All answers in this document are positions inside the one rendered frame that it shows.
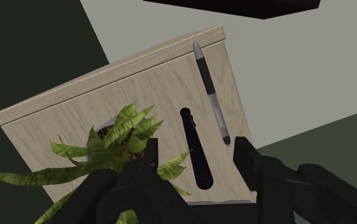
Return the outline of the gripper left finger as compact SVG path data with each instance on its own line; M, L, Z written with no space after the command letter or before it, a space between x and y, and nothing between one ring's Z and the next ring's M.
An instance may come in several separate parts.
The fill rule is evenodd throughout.
M118 174L99 169L87 176L48 224L115 224L134 210L139 224L187 224L187 203L157 174L158 139L146 143L144 157Z

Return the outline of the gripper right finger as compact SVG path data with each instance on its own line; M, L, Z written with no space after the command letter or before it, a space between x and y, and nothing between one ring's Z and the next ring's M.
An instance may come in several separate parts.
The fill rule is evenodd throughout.
M244 182L257 193L260 224L357 224L357 188L316 164L294 170L263 156L246 137L236 137L233 161Z

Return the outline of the green potted plant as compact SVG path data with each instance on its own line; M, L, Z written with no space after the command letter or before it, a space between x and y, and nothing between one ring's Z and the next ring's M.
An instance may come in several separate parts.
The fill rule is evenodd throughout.
M129 104L119 112L116 122L108 129L90 129L85 147L67 145L63 141L51 143L53 152L68 158L73 163L71 167L47 168L26 174L0 172L0 181L18 186L45 186L68 183L82 176L87 178L99 169L111 169L120 174L125 164L144 157L147 141L154 138L153 134L161 126L154 117L146 117L151 109L148 107L137 112L136 104ZM188 154L186 151L162 165L158 164L157 155L157 174L172 184L171 180L184 171L181 163ZM187 194L176 185L172 186L181 197ZM74 191L75 189L54 203L35 224L48 224ZM134 210L130 209L122 212L115 224L139 224L139 220ZM188 205L187 224L199 224Z

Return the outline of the light wooden chest of drawers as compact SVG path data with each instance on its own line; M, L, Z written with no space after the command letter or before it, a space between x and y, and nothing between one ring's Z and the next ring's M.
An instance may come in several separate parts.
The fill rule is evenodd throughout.
M1 110L0 128L32 171L67 167L69 161L54 154L51 142L84 146L91 128L135 102L138 110L149 108L162 122L155 137L164 163L188 148L180 116L180 110L188 108L214 183L208 190L198 188L191 162L185 160L185 170L174 180L187 191L185 200L254 201L234 165L234 147L222 140L193 54L193 43L198 42L230 136L249 136L224 40L223 28L216 26L166 41Z

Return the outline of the grey and black pen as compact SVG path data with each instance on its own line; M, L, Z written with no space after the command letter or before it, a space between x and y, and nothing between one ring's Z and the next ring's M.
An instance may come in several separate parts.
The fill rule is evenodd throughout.
M207 96L210 100L211 107L213 109L216 123L222 136L222 140L227 146L229 146L231 143L230 134L228 132L227 125L225 123L225 119L221 111L221 107L218 101L218 97L216 95L214 84L203 51L201 50L200 45L196 41L193 42L193 52Z

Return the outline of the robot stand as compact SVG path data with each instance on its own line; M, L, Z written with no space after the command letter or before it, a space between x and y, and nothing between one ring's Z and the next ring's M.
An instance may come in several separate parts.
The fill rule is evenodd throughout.
M269 19L319 8L321 0L143 0L242 17Z

